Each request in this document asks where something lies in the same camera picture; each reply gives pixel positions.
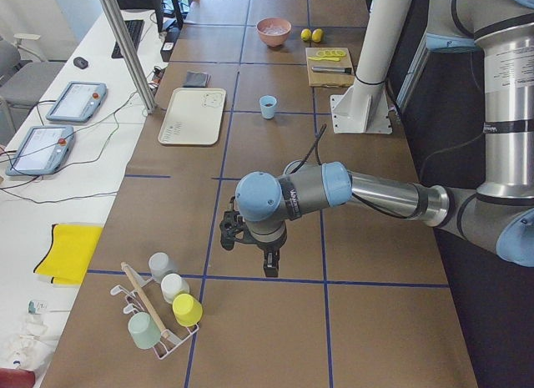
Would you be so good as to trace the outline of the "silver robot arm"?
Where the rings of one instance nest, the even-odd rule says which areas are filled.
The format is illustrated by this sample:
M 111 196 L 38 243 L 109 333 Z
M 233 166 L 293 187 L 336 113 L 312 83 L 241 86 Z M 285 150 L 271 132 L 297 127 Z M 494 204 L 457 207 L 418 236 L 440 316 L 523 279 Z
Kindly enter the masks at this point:
M 478 188 L 427 188 L 351 172 L 338 162 L 294 161 L 280 176 L 253 172 L 239 181 L 219 226 L 222 246 L 258 246 L 264 273 L 275 277 L 287 221 L 357 202 L 532 266 L 533 0 L 430 0 L 426 46 L 484 53 L 486 177 Z

